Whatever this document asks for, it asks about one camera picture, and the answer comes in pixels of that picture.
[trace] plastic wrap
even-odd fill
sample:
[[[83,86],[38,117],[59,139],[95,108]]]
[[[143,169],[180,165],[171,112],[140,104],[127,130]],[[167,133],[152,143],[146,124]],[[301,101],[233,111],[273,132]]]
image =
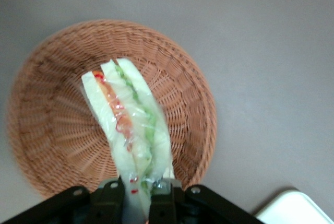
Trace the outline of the plastic wrap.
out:
[[[82,76],[83,92],[108,139],[125,185],[123,223],[144,223],[156,189],[170,191],[171,143],[164,114],[131,61],[101,65]]]

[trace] red sauce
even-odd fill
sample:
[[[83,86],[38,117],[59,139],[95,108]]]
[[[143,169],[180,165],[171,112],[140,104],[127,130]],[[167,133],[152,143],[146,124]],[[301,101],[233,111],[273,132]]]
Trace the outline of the red sauce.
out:
[[[130,140],[132,139],[131,129],[133,126],[130,116],[125,110],[124,106],[121,104],[110,84],[105,82],[106,78],[104,74],[100,71],[93,71],[93,75],[96,78],[96,81],[98,82],[111,110],[116,117],[116,131],[124,135],[126,139],[126,149],[127,151],[131,152],[132,143]]]
[[[130,179],[130,183],[136,183],[138,181],[138,176],[136,176],[134,179]]]

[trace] metal screw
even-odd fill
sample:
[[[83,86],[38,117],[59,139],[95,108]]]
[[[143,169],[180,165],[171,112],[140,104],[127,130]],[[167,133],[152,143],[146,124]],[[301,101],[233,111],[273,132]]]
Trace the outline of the metal screw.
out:
[[[76,190],[73,192],[73,195],[74,195],[74,196],[78,196],[78,195],[80,195],[80,194],[82,194],[82,193],[83,193],[82,189],[76,189]]]
[[[116,188],[118,187],[118,182],[114,181],[113,183],[110,184],[110,188]]]
[[[199,194],[200,193],[200,188],[197,187],[197,186],[194,186],[192,189],[191,189],[191,192],[193,194]]]

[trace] wicker basket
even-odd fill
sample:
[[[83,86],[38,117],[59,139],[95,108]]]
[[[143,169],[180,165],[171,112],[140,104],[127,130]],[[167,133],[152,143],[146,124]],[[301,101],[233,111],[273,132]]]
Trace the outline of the wicker basket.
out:
[[[154,30],[127,21],[88,21],[42,42],[10,95],[7,132],[14,155],[44,197],[76,184],[93,191],[117,175],[105,135],[81,94],[80,77],[121,56],[136,65],[164,110],[176,178],[187,188],[204,176],[217,126],[198,66]]]

